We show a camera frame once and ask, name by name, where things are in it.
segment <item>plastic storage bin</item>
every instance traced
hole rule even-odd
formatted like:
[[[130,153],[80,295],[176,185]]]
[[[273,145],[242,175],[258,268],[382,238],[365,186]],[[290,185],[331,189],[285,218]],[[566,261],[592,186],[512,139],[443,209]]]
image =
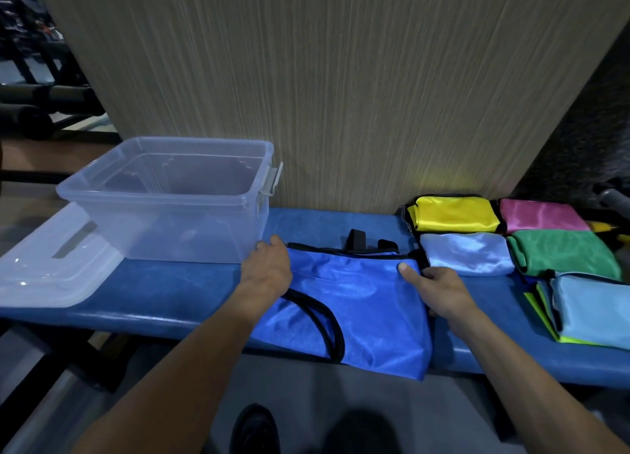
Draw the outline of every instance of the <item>plastic storage bin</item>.
[[[130,259],[240,263],[262,238],[279,170],[266,141],[137,137],[57,186]]]

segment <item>person's right arm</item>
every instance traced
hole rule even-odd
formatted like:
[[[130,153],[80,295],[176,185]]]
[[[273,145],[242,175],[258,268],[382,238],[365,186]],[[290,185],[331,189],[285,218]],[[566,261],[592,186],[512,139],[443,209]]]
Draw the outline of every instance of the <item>person's right arm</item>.
[[[422,300],[449,322],[492,383],[531,453],[630,453],[608,427],[503,333],[475,304],[455,271],[430,267],[400,273]]]

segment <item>wood panel wall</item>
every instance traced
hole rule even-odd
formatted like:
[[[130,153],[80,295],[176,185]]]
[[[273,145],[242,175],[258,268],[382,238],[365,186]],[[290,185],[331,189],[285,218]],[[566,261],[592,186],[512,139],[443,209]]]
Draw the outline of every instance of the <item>wood panel wall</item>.
[[[628,0],[44,0],[116,128],[270,140],[276,204],[508,195]]]

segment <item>shoe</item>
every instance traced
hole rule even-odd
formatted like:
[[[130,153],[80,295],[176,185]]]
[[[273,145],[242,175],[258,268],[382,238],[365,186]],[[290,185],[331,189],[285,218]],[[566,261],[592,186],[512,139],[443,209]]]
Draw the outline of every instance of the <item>shoe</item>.
[[[280,454],[278,428],[272,413],[260,404],[250,404],[236,419],[230,454]]]

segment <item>pink folded bag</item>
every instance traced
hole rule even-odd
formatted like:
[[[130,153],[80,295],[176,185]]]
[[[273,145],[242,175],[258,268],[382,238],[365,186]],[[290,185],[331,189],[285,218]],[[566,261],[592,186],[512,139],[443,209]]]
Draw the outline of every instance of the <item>pink folded bag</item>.
[[[507,233],[516,230],[589,230],[571,205],[532,200],[501,199],[500,210]]]

